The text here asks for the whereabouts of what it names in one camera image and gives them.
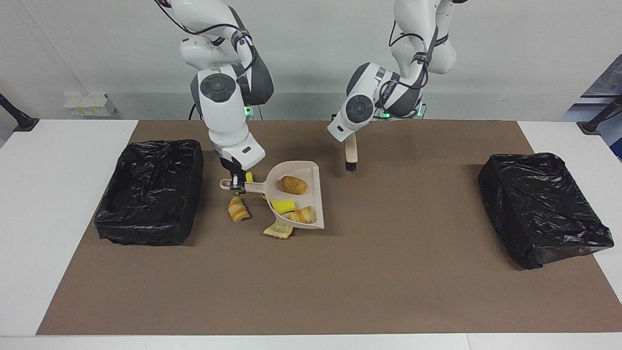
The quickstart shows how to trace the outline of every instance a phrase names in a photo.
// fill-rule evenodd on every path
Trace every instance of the white table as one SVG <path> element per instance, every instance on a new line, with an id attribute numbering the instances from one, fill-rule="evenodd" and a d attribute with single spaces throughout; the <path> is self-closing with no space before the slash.
<path id="1" fill-rule="evenodd" d="M 0 149 L 0 349 L 622 349 L 622 333 L 35 336 L 136 124 L 42 120 Z M 616 247 L 596 260 L 622 300 L 622 164 L 574 123 L 519 124 L 535 152 L 566 161 L 611 228 Z"/>

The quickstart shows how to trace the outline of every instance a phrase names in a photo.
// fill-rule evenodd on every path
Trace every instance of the black stand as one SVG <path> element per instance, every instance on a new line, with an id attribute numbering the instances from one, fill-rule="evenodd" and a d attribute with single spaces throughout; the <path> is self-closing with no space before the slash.
<path id="1" fill-rule="evenodd" d="M 578 121 L 577 125 L 586 135 L 600 135 L 598 125 L 609 118 L 609 115 L 622 105 L 622 95 L 616 97 L 605 109 L 590 121 Z"/>
<path id="2" fill-rule="evenodd" d="M 17 127 L 13 131 L 30 131 L 39 122 L 38 118 L 31 118 L 26 113 L 18 110 L 0 93 L 0 106 L 9 112 L 17 120 Z"/>

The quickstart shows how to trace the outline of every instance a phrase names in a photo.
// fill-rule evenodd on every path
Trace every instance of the white wall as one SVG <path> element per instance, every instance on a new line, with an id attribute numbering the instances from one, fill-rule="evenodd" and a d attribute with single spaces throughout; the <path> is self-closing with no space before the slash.
<path id="1" fill-rule="evenodd" d="M 13 129 L 17 126 L 17 123 L 8 113 L 0 110 L 0 147 L 4 145 L 6 140 L 9 139 Z"/>
<path id="2" fill-rule="evenodd" d="M 396 68 L 387 48 L 392 0 L 227 3 L 253 33 L 277 93 L 342 94 L 364 62 Z M 621 15 L 622 0 L 457 5 L 450 35 L 458 64 L 431 77 L 427 117 L 559 120 L 622 52 L 622 35 L 615 34 Z M 24 16 L 32 16 L 79 83 L 108 93 L 123 118 L 187 116 L 195 72 L 179 57 L 185 35 L 152 0 L 0 0 L 0 91 L 27 113 L 65 118 L 63 95 L 81 87 L 41 48 L 41 35 L 22 23 Z M 311 97 L 303 105 L 324 114 L 338 109 L 336 96 L 329 98 L 334 106 Z M 278 99 L 273 110 L 280 115 L 296 107 Z"/>

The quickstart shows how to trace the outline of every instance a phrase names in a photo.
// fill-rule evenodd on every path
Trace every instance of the yellow sponge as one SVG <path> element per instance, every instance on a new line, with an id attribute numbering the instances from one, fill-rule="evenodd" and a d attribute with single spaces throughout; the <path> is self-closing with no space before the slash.
<path id="1" fill-rule="evenodd" d="M 279 215 L 283 215 L 286 212 L 293 212 L 294 210 L 296 210 L 294 201 L 292 201 L 291 199 L 287 201 L 270 201 L 270 203 L 272 204 L 274 211 L 276 211 Z"/>

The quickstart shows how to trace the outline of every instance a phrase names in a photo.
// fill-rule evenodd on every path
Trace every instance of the small box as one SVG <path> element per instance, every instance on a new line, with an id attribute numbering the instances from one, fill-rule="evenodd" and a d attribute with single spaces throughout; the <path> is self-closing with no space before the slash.
<path id="1" fill-rule="evenodd" d="M 84 116 L 79 107 L 82 102 L 82 96 L 68 96 L 65 103 L 65 110 L 70 116 Z"/>
<path id="2" fill-rule="evenodd" d="M 95 111 L 93 110 L 93 104 L 95 103 L 95 99 L 90 96 L 84 96 L 82 101 L 78 104 L 78 112 L 83 116 L 95 116 Z"/>
<path id="3" fill-rule="evenodd" d="M 116 112 L 116 107 L 106 95 L 94 97 L 91 109 L 93 116 L 112 116 Z"/>

